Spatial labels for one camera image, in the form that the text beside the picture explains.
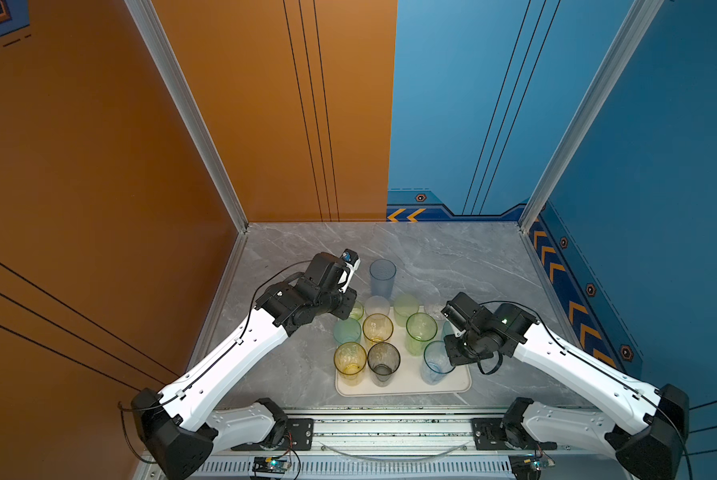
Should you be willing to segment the clear faceted small cup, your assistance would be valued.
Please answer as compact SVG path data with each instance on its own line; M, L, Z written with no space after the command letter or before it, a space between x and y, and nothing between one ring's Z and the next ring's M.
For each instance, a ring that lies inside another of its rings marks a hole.
M444 316L443 314L443 309L445 306L446 303L442 301L427 302L424 305L424 312L434 318L437 318L438 320L442 320L446 318L446 316Z

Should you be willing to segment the teal tall cup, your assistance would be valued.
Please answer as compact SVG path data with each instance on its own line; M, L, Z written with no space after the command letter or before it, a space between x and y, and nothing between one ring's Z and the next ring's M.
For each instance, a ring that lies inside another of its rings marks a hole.
M455 334L456 332L454 330L454 326L452 326L452 323L449 320L444 321L442 327L442 340L445 340L448 336Z
M362 324L354 318L338 320L336 324L334 324L334 330L332 330L332 336L334 336L334 341L336 341L338 345L360 343L362 341L362 335Z

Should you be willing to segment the teal tall cup front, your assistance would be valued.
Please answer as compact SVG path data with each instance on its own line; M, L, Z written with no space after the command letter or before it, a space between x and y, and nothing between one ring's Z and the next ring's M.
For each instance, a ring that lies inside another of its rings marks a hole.
M444 321L442 327L442 340L445 340L448 336L455 334L456 332L454 330L454 326L452 326L452 323L449 320Z

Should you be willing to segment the grey smoky tall cup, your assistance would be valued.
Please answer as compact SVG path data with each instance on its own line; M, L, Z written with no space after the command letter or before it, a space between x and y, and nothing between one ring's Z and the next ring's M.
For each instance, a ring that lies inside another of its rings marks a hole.
M389 385L401 366L401 360L400 351L393 344L375 344L368 352L368 366L374 384L379 387Z

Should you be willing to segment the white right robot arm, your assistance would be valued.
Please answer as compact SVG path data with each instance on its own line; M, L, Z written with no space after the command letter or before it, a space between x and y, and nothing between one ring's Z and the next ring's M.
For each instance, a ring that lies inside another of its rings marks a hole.
M596 360L546 326L535 310L502 300L496 310L460 292L442 314L455 332L445 337L452 365L492 357L533 366L594 405L553 407L517 398L501 429L510 446L541 450L568 445L612 458L637 479L674 479L690 463L689 398L667 384L658 388Z

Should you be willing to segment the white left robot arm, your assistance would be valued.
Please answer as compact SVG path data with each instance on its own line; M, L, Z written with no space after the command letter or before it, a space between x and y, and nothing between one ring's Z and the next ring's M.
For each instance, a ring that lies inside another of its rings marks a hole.
M270 398L220 412L224 396L268 352L322 314L345 320L356 303L350 280L361 264L354 250L322 252L306 270L276 272L256 290L246 317L191 370L160 391L144 388L122 413L168 479L189 478L210 456L252 444L274 449L286 441L288 416Z

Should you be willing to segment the teal tall cup back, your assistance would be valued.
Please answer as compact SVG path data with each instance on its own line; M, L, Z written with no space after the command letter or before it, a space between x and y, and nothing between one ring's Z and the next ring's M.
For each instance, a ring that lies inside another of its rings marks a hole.
M334 324L334 330L332 330L332 336L334 336L334 341L336 341L338 345L360 343L362 341L362 335L362 324L354 318L338 320L336 324Z

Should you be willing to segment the amber tall cup back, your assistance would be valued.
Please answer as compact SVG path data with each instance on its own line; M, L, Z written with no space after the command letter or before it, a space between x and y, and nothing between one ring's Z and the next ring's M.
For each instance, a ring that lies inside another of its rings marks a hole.
M366 348L389 341L394 334L395 324L393 320L382 313L375 313L368 316L363 323L363 338Z

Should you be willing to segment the blue tall cup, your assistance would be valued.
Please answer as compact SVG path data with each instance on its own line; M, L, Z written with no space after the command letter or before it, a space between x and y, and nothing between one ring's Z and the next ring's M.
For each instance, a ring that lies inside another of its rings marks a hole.
M388 259L377 259L370 266L372 296L391 299L393 295L397 266Z
M446 343L438 340L428 344L423 354L421 378L428 385L441 383L455 370L448 356Z

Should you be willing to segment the clear dimpled small cup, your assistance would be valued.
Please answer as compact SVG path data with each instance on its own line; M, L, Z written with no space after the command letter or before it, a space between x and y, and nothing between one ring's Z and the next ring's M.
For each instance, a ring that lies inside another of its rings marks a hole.
M366 316L382 314L388 316L390 314L390 301L383 296L371 296L364 304Z

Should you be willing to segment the green tall cup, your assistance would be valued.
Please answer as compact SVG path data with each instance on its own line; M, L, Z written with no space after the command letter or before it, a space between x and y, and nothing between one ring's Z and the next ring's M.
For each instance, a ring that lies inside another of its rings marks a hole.
M406 324L406 348L412 356L422 356L438 334L438 323L425 312L412 314Z

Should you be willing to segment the yellow tall cup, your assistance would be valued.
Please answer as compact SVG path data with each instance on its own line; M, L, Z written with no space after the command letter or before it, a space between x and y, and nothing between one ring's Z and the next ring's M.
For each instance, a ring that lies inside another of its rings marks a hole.
M348 386L359 385L364 380L367 367L366 349L356 342L346 342L334 352L334 368L342 383Z

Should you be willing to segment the small green cup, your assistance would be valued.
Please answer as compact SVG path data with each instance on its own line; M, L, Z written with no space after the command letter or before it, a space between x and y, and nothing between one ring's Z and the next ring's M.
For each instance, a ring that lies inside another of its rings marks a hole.
M359 300L356 300L356 302L354 302L354 307L350 312L350 318L356 321L362 321L365 318L365 308Z
M411 294L403 293L394 301L394 316L396 324L405 329L409 317L420 311L419 300Z

